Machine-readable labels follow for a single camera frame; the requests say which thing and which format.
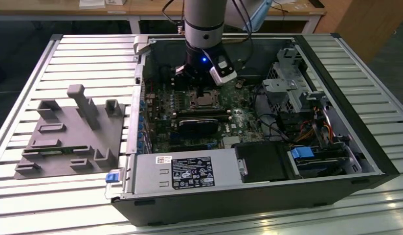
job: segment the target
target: motherboard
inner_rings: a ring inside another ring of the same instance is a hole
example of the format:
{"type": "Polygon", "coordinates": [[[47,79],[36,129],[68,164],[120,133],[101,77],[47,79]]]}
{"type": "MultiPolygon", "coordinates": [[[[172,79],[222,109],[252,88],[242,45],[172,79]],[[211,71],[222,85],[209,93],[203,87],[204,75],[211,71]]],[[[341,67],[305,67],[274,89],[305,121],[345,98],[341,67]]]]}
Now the motherboard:
{"type": "Polygon", "coordinates": [[[148,86],[152,152],[222,149],[262,141],[265,134],[250,108],[253,89],[242,79],[200,96],[195,90],[148,86]]]}

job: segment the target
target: wooden table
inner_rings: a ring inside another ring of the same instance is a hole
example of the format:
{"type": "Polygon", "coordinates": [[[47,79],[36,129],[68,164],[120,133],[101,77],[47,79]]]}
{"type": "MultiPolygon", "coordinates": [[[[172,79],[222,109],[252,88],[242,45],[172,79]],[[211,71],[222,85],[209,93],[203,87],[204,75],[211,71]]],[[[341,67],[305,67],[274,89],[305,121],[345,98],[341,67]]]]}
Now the wooden table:
{"type": "Polygon", "coordinates": [[[0,0],[0,21],[129,21],[125,5],[81,10],[79,0],[0,0]]]}
{"type": "MultiPolygon", "coordinates": [[[[80,10],[79,0],[0,0],[0,21],[107,21],[127,20],[132,32],[140,34],[139,21],[165,20],[161,9],[168,0],[128,0],[125,5],[107,5],[101,9],[80,10]]],[[[176,0],[167,13],[181,19],[183,0],[176,0]]],[[[281,10],[270,9],[266,21],[306,21],[304,33],[313,33],[325,8],[316,8],[309,0],[284,4],[281,10]]]]}
{"type": "MultiPolygon", "coordinates": [[[[143,20],[165,20],[161,9],[168,0],[133,0],[131,5],[131,27],[133,33],[140,33],[139,21],[143,20]]],[[[326,14],[325,8],[316,8],[309,0],[298,0],[296,3],[284,4],[282,11],[270,8],[266,21],[306,21],[302,33],[313,33],[321,17],[326,14]]],[[[176,0],[167,9],[167,14],[173,20],[181,19],[183,0],[176,0]]]]}

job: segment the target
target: warning label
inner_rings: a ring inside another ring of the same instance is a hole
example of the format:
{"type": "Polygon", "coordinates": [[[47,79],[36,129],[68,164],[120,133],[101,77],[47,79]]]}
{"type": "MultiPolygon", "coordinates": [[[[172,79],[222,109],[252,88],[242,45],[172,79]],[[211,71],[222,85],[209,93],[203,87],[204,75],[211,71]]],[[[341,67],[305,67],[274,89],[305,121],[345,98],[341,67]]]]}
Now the warning label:
{"type": "Polygon", "coordinates": [[[201,188],[215,186],[211,157],[172,159],[173,188],[201,188]]]}

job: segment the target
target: slotted aluminum surface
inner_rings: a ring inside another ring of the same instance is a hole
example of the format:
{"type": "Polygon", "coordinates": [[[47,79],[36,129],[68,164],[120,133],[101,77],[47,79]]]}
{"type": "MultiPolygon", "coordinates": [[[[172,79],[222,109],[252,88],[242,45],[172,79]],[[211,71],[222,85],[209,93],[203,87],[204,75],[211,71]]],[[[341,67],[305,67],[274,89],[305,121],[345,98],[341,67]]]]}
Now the slotted aluminum surface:
{"type": "MultiPolygon", "coordinates": [[[[131,225],[111,206],[104,196],[105,174],[12,180],[22,149],[39,119],[35,108],[40,99],[56,98],[60,105],[75,105],[64,95],[64,87],[84,81],[89,87],[87,95],[95,98],[96,104],[109,98],[127,104],[131,101],[133,36],[65,36],[48,60],[47,73],[40,75],[40,82],[31,91],[27,110],[14,124],[18,125],[15,134],[0,156],[0,235],[403,234],[403,107],[368,67],[357,63],[358,59],[341,46],[342,42],[330,35],[306,36],[306,39],[402,173],[397,179],[376,189],[357,192],[330,206],[148,228],[131,225]]],[[[320,88],[313,74],[309,75],[320,88]]]]}

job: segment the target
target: barcode sticker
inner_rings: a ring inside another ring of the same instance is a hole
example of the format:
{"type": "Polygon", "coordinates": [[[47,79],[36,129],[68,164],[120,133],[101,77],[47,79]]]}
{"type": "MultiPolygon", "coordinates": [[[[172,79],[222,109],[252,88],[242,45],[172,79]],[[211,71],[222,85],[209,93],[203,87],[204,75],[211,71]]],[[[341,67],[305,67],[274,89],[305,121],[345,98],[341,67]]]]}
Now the barcode sticker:
{"type": "Polygon", "coordinates": [[[172,156],[157,156],[156,164],[171,163],[172,159],[173,159],[172,156]]]}
{"type": "Polygon", "coordinates": [[[125,11],[108,11],[108,14],[125,14],[125,11]]]}

